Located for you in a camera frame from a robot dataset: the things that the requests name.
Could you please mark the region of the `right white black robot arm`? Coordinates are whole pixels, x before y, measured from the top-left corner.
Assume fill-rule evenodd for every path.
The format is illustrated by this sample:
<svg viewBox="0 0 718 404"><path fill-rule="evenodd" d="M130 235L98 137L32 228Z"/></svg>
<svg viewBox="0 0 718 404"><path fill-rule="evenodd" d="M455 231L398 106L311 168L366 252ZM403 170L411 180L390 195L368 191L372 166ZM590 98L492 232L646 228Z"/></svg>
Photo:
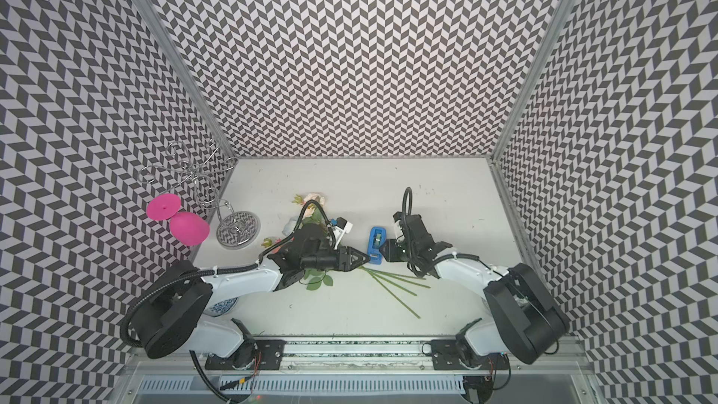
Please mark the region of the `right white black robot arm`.
<svg viewBox="0 0 718 404"><path fill-rule="evenodd" d="M495 266L435 241L419 214L397 211L393 219L395 236L380 248L385 258L405 260L414 276L458 284L482 300L484 315L455 336L465 366L477 368L490 355L508 353L532 364L558 351L570 320L532 267Z"/></svg>

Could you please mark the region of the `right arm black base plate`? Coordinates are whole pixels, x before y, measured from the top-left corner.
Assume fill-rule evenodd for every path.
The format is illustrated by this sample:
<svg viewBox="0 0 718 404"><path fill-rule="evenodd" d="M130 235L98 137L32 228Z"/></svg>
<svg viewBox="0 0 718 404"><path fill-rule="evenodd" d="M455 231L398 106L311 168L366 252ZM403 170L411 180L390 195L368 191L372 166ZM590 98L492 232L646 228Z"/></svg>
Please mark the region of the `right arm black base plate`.
<svg viewBox="0 0 718 404"><path fill-rule="evenodd" d="M475 354L465 342L430 340L428 351L434 370L508 371L510 362L500 353Z"/></svg>

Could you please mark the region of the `blue tape dispenser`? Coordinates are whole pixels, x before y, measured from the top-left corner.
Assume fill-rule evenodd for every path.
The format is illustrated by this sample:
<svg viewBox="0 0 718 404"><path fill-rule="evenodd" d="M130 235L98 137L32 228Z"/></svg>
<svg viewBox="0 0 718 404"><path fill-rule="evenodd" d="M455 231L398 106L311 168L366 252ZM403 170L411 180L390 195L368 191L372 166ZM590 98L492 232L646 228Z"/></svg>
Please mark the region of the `blue tape dispenser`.
<svg viewBox="0 0 718 404"><path fill-rule="evenodd" d="M368 256L369 263L372 265L381 265L383 263L383 254L381 247L386 241L386 230L384 227L374 226L371 228L368 238Z"/></svg>

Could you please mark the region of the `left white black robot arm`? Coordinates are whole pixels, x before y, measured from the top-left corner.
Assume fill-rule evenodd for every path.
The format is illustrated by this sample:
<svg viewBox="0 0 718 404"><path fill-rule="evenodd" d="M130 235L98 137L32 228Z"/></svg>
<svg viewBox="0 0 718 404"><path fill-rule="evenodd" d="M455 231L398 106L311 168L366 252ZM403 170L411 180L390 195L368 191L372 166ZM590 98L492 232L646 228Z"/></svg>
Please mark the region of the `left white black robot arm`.
<svg viewBox="0 0 718 404"><path fill-rule="evenodd" d="M249 332L239 321L218 321L213 307L282 291L303 280L309 269L351 272L369 260L368 254L337 243L334 230L310 224L265 249L250 265L199 269L177 261L130 304L120 337L152 359L177 351L232 357L250 340Z"/></svg>

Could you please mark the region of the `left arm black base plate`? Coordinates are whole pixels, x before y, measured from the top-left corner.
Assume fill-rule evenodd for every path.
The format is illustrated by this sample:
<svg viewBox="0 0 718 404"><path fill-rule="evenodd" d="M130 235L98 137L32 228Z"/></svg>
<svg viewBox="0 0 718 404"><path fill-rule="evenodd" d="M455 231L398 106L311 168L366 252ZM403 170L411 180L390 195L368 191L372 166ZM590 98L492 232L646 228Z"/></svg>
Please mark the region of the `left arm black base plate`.
<svg viewBox="0 0 718 404"><path fill-rule="evenodd" d="M286 341L279 339L243 342L230 357L222 358L210 355L206 360L205 369L248 372L279 370L285 347Z"/></svg>

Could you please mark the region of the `artificial rose bouquet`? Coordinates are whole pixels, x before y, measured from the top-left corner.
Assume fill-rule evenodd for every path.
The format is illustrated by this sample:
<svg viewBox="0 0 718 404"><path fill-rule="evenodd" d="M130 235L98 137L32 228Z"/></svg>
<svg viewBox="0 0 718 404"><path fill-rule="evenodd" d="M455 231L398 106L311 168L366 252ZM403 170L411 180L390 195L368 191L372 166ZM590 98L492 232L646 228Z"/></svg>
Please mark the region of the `artificial rose bouquet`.
<svg viewBox="0 0 718 404"><path fill-rule="evenodd" d="M290 222L288 234L276 241L265 239L264 250L259 256L261 262L271 260L280 268L280 290L293 284L301 284L308 291L317 291L322 287L334 285L334 278L331 276L333 272L358 270L368 274L368 277L413 317L420 317L420 314L396 293L401 291L411 297L417 297L418 294L413 291L415 287L428 288L423 280L413 280L408 275L369 267L369 255L342 245L341 240L349 232L350 223L344 218L329 218L323 208L322 196L296 196L295 203L299 204L301 209L298 217Z"/></svg>

